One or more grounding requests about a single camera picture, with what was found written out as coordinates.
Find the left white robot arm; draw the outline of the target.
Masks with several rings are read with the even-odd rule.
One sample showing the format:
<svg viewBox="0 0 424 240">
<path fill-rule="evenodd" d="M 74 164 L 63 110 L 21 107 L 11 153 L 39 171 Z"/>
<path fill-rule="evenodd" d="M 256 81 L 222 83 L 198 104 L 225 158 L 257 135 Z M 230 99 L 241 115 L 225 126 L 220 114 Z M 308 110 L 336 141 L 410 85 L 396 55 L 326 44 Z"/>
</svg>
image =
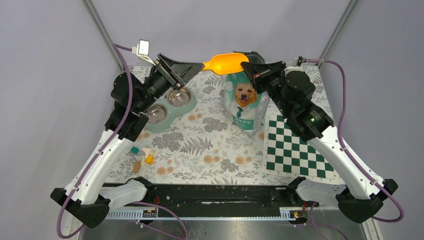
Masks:
<svg viewBox="0 0 424 240">
<path fill-rule="evenodd" d="M 144 82 L 126 69 L 113 83 L 111 96 L 115 106 L 96 149 L 76 177 L 66 187 L 55 188 L 50 197 L 63 211 L 91 229 L 117 208 L 138 201 L 144 206 L 152 204 L 155 200 L 154 190 L 138 180 L 111 190 L 103 190 L 104 182 L 120 155 L 132 145 L 147 124 L 147 109 L 168 90 L 181 89 L 207 68 L 206 62 L 176 61 L 159 54 Z"/>
</svg>

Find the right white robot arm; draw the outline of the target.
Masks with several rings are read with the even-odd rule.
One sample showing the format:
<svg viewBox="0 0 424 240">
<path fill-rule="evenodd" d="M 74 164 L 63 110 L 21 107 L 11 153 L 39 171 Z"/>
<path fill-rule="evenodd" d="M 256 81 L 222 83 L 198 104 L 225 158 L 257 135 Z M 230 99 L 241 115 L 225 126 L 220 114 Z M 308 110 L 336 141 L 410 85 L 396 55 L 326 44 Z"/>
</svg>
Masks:
<svg viewBox="0 0 424 240">
<path fill-rule="evenodd" d="M 398 184 L 376 174 L 344 142 L 332 118 L 312 102 L 316 87 L 309 76 L 282 61 L 242 62 L 241 67 L 254 89 L 275 103 L 289 129 L 316 149 L 344 181 L 334 185 L 297 177 L 287 186 L 287 201 L 293 206 L 307 201 L 336 207 L 358 224 L 375 218 Z"/>
</svg>

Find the orange plastic scoop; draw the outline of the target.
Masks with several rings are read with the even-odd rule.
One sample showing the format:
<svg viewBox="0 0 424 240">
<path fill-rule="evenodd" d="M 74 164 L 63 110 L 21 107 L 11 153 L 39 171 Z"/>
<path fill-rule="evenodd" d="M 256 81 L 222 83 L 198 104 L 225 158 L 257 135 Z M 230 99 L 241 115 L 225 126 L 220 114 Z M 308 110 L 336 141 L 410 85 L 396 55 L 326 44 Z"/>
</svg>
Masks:
<svg viewBox="0 0 424 240">
<path fill-rule="evenodd" d="M 241 66 L 243 62 L 249 62 L 249 59 L 242 53 L 232 52 L 217 54 L 209 61 L 203 63 L 204 67 L 201 71 L 212 71 L 216 75 L 235 74 L 244 70 Z"/>
</svg>

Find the green dog food bag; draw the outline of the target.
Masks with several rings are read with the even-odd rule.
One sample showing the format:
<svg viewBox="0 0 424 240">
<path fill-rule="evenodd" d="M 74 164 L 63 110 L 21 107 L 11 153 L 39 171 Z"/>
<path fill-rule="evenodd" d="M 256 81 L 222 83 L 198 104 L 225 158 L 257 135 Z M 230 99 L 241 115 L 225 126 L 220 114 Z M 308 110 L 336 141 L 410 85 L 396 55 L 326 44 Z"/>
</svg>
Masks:
<svg viewBox="0 0 424 240">
<path fill-rule="evenodd" d="M 270 97 L 257 93 L 246 73 L 228 74 L 223 92 L 223 114 L 247 135 L 256 134 L 263 125 Z"/>
</svg>

